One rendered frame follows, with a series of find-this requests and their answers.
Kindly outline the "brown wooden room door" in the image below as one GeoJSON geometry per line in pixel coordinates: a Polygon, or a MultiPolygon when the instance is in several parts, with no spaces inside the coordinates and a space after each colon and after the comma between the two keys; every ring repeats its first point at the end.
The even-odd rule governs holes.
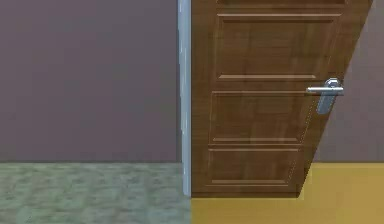
{"type": "Polygon", "coordinates": [[[192,197],[301,194],[374,1],[191,0],[192,197]]]}

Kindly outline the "grey door frame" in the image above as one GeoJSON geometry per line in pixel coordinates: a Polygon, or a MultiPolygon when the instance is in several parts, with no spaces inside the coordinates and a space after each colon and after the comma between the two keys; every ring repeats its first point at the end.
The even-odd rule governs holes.
{"type": "Polygon", "coordinates": [[[177,2],[182,180],[184,195],[191,197],[191,0],[177,2]]]}

